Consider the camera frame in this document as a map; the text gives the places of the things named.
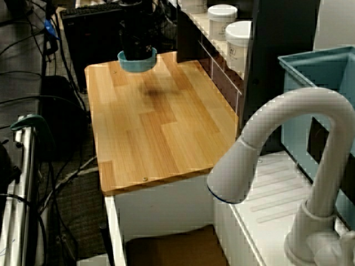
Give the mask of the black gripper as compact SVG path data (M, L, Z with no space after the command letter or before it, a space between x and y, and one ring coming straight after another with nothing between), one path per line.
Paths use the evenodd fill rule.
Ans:
M151 57L152 4L120 4L124 28L121 35L127 60L145 60Z

